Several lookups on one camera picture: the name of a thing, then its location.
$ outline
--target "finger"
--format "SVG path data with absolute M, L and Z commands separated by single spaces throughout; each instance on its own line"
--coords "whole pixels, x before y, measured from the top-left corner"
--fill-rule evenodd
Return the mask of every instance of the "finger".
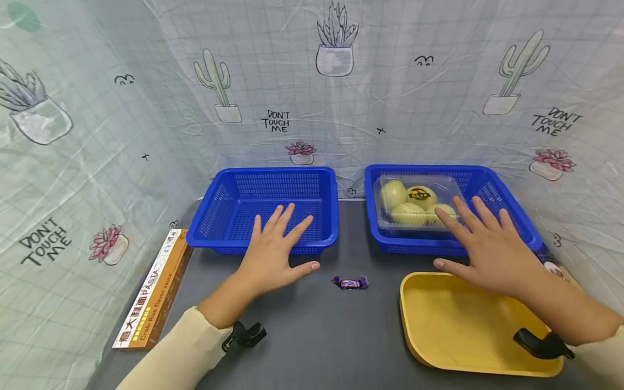
M 297 241 L 299 241 L 299 239 L 301 238 L 303 233 L 305 233 L 305 231 L 308 229 L 308 227 L 310 226 L 313 220 L 314 220 L 314 217 L 312 217 L 311 215 L 308 215 L 303 221 L 299 222 L 299 225 L 295 226 L 289 232 L 289 234 L 287 234 L 285 240 L 286 240 L 286 243 L 290 246 L 290 248 L 292 248 L 297 243 Z
M 289 285 L 291 283 L 294 283 L 299 279 L 308 276 L 319 268 L 321 268 L 321 263 L 319 263 L 318 261 L 309 261 L 305 264 L 290 268 L 288 272 L 286 272 L 286 284 Z
M 260 233 L 262 233 L 260 229 L 261 226 L 262 226 L 261 217 L 259 215 L 256 215 L 256 218 L 254 218 L 253 220 L 253 230 L 251 231 L 251 242 L 254 242 L 255 240 L 258 239 L 258 237 L 260 237 Z
M 284 206 L 282 205 L 278 205 L 275 208 L 275 211 L 273 212 L 273 215 L 271 216 L 271 218 L 269 218 L 269 220 L 266 221 L 265 229 L 262 231 L 262 233 L 271 233 L 273 231 L 273 228 L 275 227 L 275 223 L 277 222 L 277 219 L 279 219 L 283 208 Z
M 499 216 L 500 225 L 502 226 L 503 230 L 505 232 L 511 232 L 515 235 L 518 235 L 518 231 L 515 229 L 514 222 L 511 220 L 509 212 L 506 209 L 501 208 L 499 211 Z
M 442 221 L 442 223 L 445 224 L 447 228 L 449 228 L 451 233 L 453 233 L 453 235 L 459 240 L 459 242 L 466 246 L 466 242 L 470 239 L 471 236 L 468 229 L 463 227 L 461 223 L 457 222 L 455 218 L 450 216 L 443 209 L 436 207 L 434 211 L 437 217 L 440 218 L 440 221 Z
M 476 283 L 476 273 L 473 267 L 469 267 L 463 264 L 456 263 L 454 261 L 441 258 L 435 259 L 433 261 L 433 265 L 438 270 L 448 272 L 452 275 L 458 276 L 459 278 L 478 285 L 478 283 Z
M 459 197 L 453 197 L 453 204 L 455 205 L 459 215 L 461 215 L 464 219 L 466 226 L 468 226 L 473 233 L 479 230 L 485 230 L 485 226 L 483 226 L 479 217 L 474 215 Z
M 500 230 L 499 221 L 496 219 L 494 214 L 492 214 L 490 209 L 487 208 L 485 203 L 483 203 L 481 198 L 472 197 L 472 204 L 474 205 L 474 208 L 477 209 L 477 213 L 479 213 L 485 227 L 491 230 Z
M 293 216 L 293 210 L 295 209 L 294 203 L 289 203 L 288 207 L 286 207 L 286 211 L 281 215 L 280 219 L 275 223 L 275 228 L 273 231 L 276 234 L 279 234 L 280 237 L 284 235 L 284 231 L 286 230 L 286 226 L 288 225 L 288 221 L 290 221 L 290 217 Z

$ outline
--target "black wrist strap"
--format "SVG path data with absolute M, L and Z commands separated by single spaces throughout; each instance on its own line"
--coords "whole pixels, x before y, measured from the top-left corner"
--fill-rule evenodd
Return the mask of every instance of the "black wrist strap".
M 559 356 L 574 359 L 575 356 L 561 337 L 553 332 L 549 332 L 544 339 L 540 339 L 527 328 L 521 328 L 514 335 L 514 341 L 538 359 L 557 359 Z
M 256 322 L 251 328 L 245 329 L 240 321 L 234 324 L 231 335 L 221 344 L 223 352 L 227 352 L 232 345 L 232 342 L 236 341 L 236 344 L 252 348 L 260 342 L 266 336 L 265 327 L 261 323 Z

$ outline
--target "yellow tray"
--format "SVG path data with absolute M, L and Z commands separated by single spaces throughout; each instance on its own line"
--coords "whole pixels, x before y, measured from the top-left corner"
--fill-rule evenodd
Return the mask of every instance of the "yellow tray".
M 537 359 L 514 342 L 520 328 L 539 338 L 549 332 L 526 306 L 448 273 L 407 275 L 401 319 L 409 350 L 428 366 L 543 378 L 563 368 L 563 358 Z

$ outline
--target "candy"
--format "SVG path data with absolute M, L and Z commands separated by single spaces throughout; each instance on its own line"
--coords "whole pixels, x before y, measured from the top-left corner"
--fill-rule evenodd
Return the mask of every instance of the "candy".
M 396 223 L 411 227 L 420 227 L 427 222 L 425 210 L 413 203 L 402 203 L 393 208 L 390 218 Z
M 429 187 L 415 185 L 407 190 L 407 201 L 427 210 L 437 203 L 437 195 Z
M 381 202 L 387 212 L 407 201 L 407 190 L 399 180 L 390 180 L 381 187 Z
M 336 275 L 331 282 L 340 287 L 342 290 L 365 290 L 368 288 L 368 279 L 366 276 L 362 276 L 357 280 L 340 280 L 340 277 Z

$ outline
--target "blue plastic basket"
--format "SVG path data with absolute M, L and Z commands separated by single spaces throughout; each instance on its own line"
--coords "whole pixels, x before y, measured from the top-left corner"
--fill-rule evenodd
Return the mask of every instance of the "blue plastic basket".
M 524 243 L 533 251 L 542 246 L 542 238 L 527 214 L 498 175 L 489 168 L 479 165 L 370 165 L 364 172 L 366 213 L 373 238 L 379 242 L 382 252 L 414 255 L 468 255 L 464 246 L 450 233 L 431 235 L 379 229 L 373 183 L 381 175 L 405 174 L 440 175 L 455 178 L 465 199 L 470 200 L 475 195 L 479 196 L 494 215 L 498 215 L 501 208 L 506 208 Z M 471 202 L 469 202 L 469 206 L 472 212 L 476 213 Z
M 247 251 L 253 219 L 262 227 L 278 205 L 295 204 L 286 233 L 308 215 L 314 221 L 291 250 L 293 255 L 319 255 L 338 239 L 336 174 L 327 167 L 232 168 L 222 170 L 188 229 L 187 242 L 226 255 Z

